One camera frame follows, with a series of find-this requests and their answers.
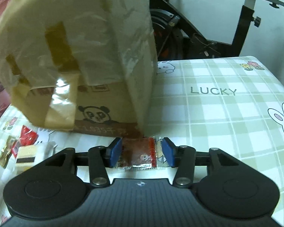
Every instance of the table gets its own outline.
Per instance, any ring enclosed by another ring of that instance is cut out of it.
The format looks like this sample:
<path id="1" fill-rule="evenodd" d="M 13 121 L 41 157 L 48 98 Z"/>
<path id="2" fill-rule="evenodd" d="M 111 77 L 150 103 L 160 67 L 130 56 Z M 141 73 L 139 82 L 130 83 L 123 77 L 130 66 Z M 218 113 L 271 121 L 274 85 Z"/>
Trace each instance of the table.
<path id="1" fill-rule="evenodd" d="M 158 66 L 145 136 L 167 136 L 176 145 L 193 146 L 197 151 L 218 147 L 270 177 L 281 193 L 273 217 L 284 226 L 282 84 L 255 57 L 181 60 Z M 114 139 L 33 127 L 10 106 L 0 119 L 0 151 L 8 135 L 20 135 L 22 125 L 37 131 L 39 142 L 55 141 L 57 151 L 74 147 L 85 152 Z M 172 182 L 176 169 L 167 167 L 162 154 L 158 157 L 157 170 L 108 169 L 109 178 L 169 178 Z M 14 163 L 11 158 L 6 169 L 0 167 L 0 223 L 9 216 L 2 190 L 14 177 Z M 79 168 L 77 175 L 89 181 L 86 168 Z M 205 175 L 206 168 L 198 168 L 195 180 Z"/>

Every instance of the blue gripper pad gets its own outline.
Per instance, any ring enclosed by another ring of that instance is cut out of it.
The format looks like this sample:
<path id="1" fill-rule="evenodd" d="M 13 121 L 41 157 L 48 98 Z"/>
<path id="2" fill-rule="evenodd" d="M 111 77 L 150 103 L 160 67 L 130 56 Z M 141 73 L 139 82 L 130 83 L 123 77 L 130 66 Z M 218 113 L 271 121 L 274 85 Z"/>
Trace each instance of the blue gripper pad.
<path id="1" fill-rule="evenodd" d="M 111 167 L 114 167 L 116 163 L 119 160 L 119 157 L 122 152 L 122 139 L 121 138 L 116 138 L 112 143 L 112 148 L 111 148 L 111 157 L 109 159 L 109 163 Z"/>
<path id="2" fill-rule="evenodd" d="M 169 139 L 166 140 L 165 138 L 163 138 L 161 146 L 162 146 L 162 152 L 166 158 L 168 165 L 171 167 L 175 166 L 175 157 L 173 156 L 173 147 L 175 145 L 173 144 L 173 142 L 170 141 Z"/>

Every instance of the exercise bike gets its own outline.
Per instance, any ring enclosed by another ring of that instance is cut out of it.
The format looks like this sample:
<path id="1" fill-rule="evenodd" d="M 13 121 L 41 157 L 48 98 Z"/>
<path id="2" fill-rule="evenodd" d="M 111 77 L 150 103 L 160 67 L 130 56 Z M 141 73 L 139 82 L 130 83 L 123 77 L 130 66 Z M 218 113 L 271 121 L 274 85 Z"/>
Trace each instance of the exercise bike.
<path id="1" fill-rule="evenodd" d="M 266 1 L 273 8 L 284 6 L 279 0 Z M 254 22 L 256 27 L 261 24 L 261 18 L 253 17 L 255 2 L 245 0 L 232 44 L 227 44 L 207 40 L 169 0 L 149 0 L 158 61 L 239 56 L 250 24 Z"/>

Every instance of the silver bolt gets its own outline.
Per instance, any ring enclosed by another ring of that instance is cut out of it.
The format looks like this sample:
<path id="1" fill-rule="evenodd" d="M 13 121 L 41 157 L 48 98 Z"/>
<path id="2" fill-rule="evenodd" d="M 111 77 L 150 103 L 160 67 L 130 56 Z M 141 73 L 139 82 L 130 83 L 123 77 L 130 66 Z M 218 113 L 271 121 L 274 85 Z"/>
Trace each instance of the silver bolt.
<path id="1" fill-rule="evenodd" d="M 190 184 L 190 179 L 187 177 L 179 177 L 176 179 L 178 185 L 187 185 Z"/>
<path id="2" fill-rule="evenodd" d="M 92 183 L 95 185 L 103 185 L 106 184 L 107 180 L 104 177 L 96 177 L 92 180 Z"/>

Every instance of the ribbed gray surface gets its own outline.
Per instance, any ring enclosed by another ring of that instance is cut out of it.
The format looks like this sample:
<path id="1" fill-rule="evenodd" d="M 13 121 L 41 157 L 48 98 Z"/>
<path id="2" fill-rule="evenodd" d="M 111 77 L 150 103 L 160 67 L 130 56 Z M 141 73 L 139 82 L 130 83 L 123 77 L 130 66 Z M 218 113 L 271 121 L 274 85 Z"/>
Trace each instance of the ribbed gray surface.
<path id="1" fill-rule="evenodd" d="M 279 226 L 270 217 L 228 220 L 210 213 L 188 189 L 172 187 L 167 179 L 116 179 L 104 189 L 94 189 L 86 201 L 66 216 L 47 221 L 13 217 L 4 227 L 235 227 Z"/>

